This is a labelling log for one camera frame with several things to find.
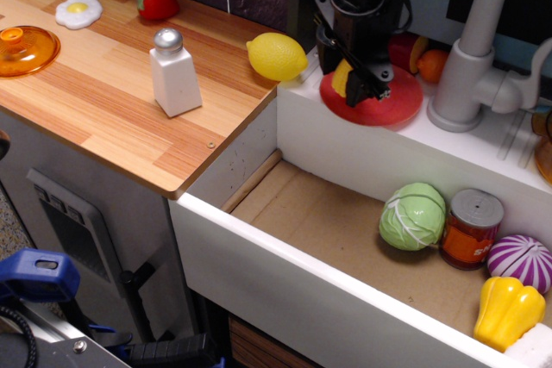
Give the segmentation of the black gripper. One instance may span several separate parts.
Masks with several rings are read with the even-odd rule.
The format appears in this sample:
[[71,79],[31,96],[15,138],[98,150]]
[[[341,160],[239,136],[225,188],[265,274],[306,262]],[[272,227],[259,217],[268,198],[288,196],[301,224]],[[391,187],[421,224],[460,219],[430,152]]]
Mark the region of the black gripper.
[[393,69],[388,41],[394,32],[394,0],[315,0],[317,53],[323,75],[345,59],[353,68],[346,104],[390,96]]

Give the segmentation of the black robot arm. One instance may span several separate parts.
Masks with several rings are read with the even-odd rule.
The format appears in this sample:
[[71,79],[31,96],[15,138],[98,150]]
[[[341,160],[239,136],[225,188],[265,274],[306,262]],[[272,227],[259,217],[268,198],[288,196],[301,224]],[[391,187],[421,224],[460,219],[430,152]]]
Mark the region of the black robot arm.
[[394,78],[388,45],[394,35],[410,27],[411,0],[315,0],[317,52],[323,73],[341,61],[352,67],[346,87],[346,104],[357,104],[391,94]]

